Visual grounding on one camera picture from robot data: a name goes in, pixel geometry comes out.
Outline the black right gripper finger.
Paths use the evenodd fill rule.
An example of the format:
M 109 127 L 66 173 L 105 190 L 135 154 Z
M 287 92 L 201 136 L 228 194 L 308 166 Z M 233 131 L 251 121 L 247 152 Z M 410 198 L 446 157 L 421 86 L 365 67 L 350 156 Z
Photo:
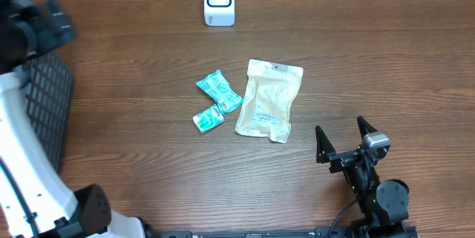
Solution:
M 374 146 L 375 136 L 378 136 L 378 131 L 362 116 L 357 117 L 357 124 L 361 135 L 361 144 L 364 146 Z
M 315 135 L 317 142 L 316 162 L 321 164 L 330 162 L 336 154 L 335 148 L 319 125 L 315 127 Z

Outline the beige resealable pouch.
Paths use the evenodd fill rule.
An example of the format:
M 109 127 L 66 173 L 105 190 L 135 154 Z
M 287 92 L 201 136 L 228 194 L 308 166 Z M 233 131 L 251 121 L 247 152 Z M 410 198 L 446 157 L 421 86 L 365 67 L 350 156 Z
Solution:
M 290 135 L 290 111 L 304 74 L 302 67 L 249 61 L 240 115 L 235 131 L 242 136 L 266 137 L 285 143 Z

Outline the small green white box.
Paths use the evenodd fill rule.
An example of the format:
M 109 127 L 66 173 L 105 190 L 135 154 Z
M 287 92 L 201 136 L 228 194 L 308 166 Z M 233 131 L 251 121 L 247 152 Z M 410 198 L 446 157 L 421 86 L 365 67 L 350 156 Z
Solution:
M 209 132 L 225 122 L 224 115 L 220 112 L 216 104 L 196 114 L 192 119 L 201 133 Z

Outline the teal snack packet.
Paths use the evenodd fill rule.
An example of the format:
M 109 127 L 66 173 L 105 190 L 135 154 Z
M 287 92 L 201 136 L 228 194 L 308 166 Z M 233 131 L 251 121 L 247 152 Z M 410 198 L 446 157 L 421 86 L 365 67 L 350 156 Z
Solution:
M 196 86 L 215 101 L 221 113 L 231 113 L 243 103 L 243 98 L 232 90 L 231 85 L 220 70 L 216 70 L 196 82 Z

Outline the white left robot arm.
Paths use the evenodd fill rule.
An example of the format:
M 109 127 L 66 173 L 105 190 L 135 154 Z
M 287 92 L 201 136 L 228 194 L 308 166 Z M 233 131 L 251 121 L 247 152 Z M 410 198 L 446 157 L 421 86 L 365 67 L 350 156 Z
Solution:
M 1 0 L 1 208 L 12 237 L 152 237 L 96 184 L 60 178 L 73 76 L 57 49 L 75 39 L 54 0 Z

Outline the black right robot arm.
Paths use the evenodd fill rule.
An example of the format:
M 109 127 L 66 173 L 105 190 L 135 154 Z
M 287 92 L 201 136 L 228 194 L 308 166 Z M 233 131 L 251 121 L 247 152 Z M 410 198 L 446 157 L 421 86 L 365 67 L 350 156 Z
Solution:
M 409 187 L 399 179 L 379 180 L 375 166 L 390 149 L 389 137 L 362 116 L 357 118 L 361 144 L 354 150 L 338 153 L 320 126 L 315 127 L 316 162 L 330 165 L 330 173 L 342 172 L 355 199 L 334 219 L 328 237 L 411 237 L 408 229 Z M 362 218 L 344 228 L 337 224 L 350 208 L 358 205 Z

